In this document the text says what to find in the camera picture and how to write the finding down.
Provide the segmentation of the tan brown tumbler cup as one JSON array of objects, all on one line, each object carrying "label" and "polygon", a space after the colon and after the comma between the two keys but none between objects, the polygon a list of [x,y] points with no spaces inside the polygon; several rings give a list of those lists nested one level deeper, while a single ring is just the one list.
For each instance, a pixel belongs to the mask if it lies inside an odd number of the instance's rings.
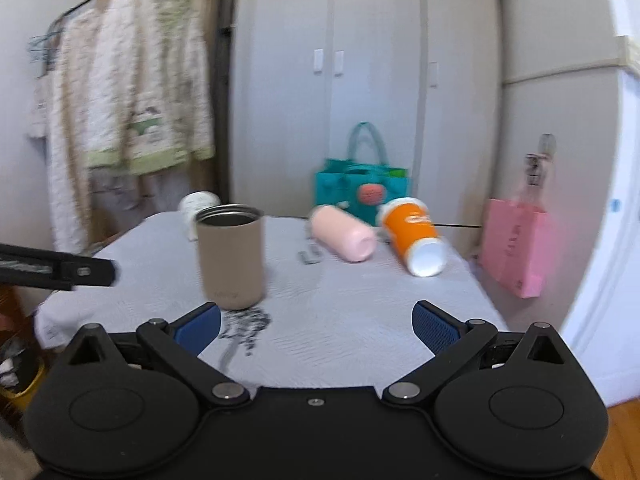
[{"label": "tan brown tumbler cup", "polygon": [[264,215],[252,206],[208,207],[195,216],[204,296],[221,310],[246,310],[265,296]]}]

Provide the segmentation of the orange white paper cup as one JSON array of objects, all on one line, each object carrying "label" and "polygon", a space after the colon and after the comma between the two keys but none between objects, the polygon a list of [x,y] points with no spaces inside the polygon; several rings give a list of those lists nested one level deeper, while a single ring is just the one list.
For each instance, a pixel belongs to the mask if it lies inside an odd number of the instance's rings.
[{"label": "orange white paper cup", "polygon": [[378,208],[376,224],[410,274],[430,278],[444,270],[446,243],[420,200],[414,197],[390,200]]}]

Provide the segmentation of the white leaf-print paper cup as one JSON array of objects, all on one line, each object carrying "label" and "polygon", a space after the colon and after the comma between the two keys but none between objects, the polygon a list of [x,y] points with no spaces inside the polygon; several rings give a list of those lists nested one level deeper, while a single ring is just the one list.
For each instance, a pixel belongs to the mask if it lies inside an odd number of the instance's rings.
[{"label": "white leaf-print paper cup", "polygon": [[216,207],[220,204],[220,198],[208,191],[198,191],[184,196],[180,200],[178,211],[186,227],[186,237],[190,242],[198,239],[195,227],[195,217],[203,209]]}]

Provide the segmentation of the pink tumbler cup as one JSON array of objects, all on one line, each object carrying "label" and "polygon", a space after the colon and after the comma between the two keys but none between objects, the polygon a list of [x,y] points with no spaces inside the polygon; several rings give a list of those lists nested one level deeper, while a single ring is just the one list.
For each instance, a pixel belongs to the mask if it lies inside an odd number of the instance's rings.
[{"label": "pink tumbler cup", "polygon": [[372,226],[335,206],[317,206],[311,211],[309,223],[315,240],[350,263],[369,259],[378,244]]}]

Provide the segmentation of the black white patterned coaster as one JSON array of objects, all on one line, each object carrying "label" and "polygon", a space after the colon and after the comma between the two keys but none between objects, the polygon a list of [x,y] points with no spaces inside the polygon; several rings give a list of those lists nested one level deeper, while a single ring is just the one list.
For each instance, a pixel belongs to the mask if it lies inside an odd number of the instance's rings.
[{"label": "black white patterned coaster", "polygon": [[258,337],[271,324],[271,316],[261,307],[245,310],[222,312],[221,339],[231,339],[251,356],[256,348]]}]

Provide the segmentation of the pink paper shopping bag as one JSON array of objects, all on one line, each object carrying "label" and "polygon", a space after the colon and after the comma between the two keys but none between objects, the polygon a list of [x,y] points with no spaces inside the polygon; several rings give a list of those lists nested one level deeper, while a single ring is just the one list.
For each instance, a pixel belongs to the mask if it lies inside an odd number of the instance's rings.
[{"label": "pink paper shopping bag", "polygon": [[548,273],[552,227],[542,196],[550,169],[548,155],[526,155],[512,197],[485,208],[480,266],[520,299],[539,297]]}]

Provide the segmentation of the grey patterned tablecloth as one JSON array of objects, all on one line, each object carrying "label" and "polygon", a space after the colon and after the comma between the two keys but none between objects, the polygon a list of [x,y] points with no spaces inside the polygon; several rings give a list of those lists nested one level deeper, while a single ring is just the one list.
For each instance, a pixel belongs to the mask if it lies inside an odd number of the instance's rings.
[{"label": "grey patterned tablecloth", "polygon": [[[303,220],[266,220],[267,288],[256,307],[270,314],[271,324],[251,356],[219,336],[201,353],[246,388],[385,388],[431,357],[412,329],[411,312],[420,300],[459,320],[503,323],[457,254],[441,274],[416,278],[386,245],[363,263],[324,254],[313,266],[298,258],[304,246]],[[44,300],[35,318],[43,347],[64,346],[88,323],[127,333],[150,318],[173,321],[203,303],[196,248],[175,212],[147,218],[102,255],[117,263],[117,283]]]}]

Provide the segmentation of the white door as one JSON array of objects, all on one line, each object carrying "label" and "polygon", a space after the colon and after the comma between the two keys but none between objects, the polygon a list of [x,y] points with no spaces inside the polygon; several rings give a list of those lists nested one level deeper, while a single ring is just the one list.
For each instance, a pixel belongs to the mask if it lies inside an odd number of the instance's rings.
[{"label": "white door", "polygon": [[639,0],[608,0],[615,55],[615,125],[604,134],[612,154],[597,150],[582,196],[604,195],[594,218],[598,235],[562,335],[613,406],[639,394],[639,78],[618,67],[617,36],[639,43]]}]

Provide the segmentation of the grey metal carabiner clip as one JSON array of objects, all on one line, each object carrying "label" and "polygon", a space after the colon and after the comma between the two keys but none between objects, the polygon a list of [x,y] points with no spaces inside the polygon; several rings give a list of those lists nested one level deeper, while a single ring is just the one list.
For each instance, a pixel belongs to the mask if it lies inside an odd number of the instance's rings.
[{"label": "grey metal carabiner clip", "polygon": [[309,220],[305,222],[305,246],[298,252],[298,258],[305,266],[313,266],[323,260],[323,252],[312,235]]}]

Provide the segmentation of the black left gripper tip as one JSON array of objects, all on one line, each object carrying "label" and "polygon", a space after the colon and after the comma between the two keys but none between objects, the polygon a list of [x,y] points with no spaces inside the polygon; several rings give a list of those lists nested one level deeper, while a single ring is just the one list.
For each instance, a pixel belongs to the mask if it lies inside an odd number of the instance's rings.
[{"label": "black left gripper tip", "polygon": [[108,287],[117,280],[112,260],[49,252],[22,246],[0,247],[1,283],[69,292],[78,286]]}]

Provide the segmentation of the teal felt tote bag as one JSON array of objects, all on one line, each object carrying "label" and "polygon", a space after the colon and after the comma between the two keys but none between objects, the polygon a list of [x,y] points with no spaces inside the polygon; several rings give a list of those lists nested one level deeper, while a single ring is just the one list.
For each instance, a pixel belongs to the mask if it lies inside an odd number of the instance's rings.
[{"label": "teal felt tote bag", "polygon": [[[375,164],[357,159],[363,133],[373,143],[378,156]],[[360,122],[349,135],[346,157],[327,158],[314,174],[314,204],[335,206],[374,226],[378,210],[390,200],[407,196],[409,188],[409,170],[390,166],[378,129],[370,122]]]}]

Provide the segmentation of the white green fleece robe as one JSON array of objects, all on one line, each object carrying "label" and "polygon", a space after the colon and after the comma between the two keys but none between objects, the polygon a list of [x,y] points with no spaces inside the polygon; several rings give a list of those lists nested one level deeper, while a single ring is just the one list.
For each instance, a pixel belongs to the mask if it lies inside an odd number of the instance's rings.
[{"label": "white green fleece robe", "polygon": [[89,76],[89,168],[143,176],[215,154],[209,68],[192,0],[110,0]]}]

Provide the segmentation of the white fleece garment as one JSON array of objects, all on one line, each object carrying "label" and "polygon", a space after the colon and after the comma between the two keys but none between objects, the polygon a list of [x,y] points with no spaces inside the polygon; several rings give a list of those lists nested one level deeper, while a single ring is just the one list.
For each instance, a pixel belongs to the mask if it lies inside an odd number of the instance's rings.
[{"label": "white fleece garment", "polygon": [[47,73],[37,79],[28,135],[46,142],[55,249],[81,254],[91,244],[85,132],[89,75],[100,14],[90,9],[64,24]]}]

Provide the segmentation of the grey wooden wardrobe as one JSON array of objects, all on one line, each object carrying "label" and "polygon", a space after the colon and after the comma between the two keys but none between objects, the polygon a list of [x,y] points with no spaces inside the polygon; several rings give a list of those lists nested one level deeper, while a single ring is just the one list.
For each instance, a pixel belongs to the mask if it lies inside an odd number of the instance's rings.
[{"label": "grey wooden wardrobe", "polygon": [[236,0],[231,196],[303,217],[370,122],[437,223],[479,226],[500,64],[499,0]]}]

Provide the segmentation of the beige wall switch box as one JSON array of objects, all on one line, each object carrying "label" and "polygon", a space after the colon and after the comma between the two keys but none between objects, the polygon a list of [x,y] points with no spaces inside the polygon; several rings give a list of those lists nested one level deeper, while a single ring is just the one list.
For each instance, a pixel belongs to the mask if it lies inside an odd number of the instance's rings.
[{"label": "beige wall switch box", "polygon": [[629,36],[617,36],[617,66],[640,78],[640,44]]}]

